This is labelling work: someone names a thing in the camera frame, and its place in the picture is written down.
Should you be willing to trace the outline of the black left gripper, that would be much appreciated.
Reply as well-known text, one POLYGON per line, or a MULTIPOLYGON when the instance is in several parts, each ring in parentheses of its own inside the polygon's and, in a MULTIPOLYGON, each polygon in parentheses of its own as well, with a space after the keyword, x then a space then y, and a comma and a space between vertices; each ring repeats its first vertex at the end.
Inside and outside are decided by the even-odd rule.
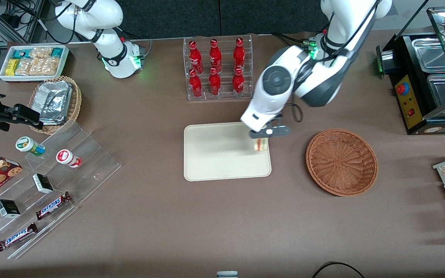
POLYGON ((258 139, 265 138, 265 149, 268 149, 269 138, 271 137, 284 137, 290 134, 291 129, 287 125, 264 125, 263 128, 255 132, 250 130, 250 137, 253 139, 253 149, 258 149, 258 139))

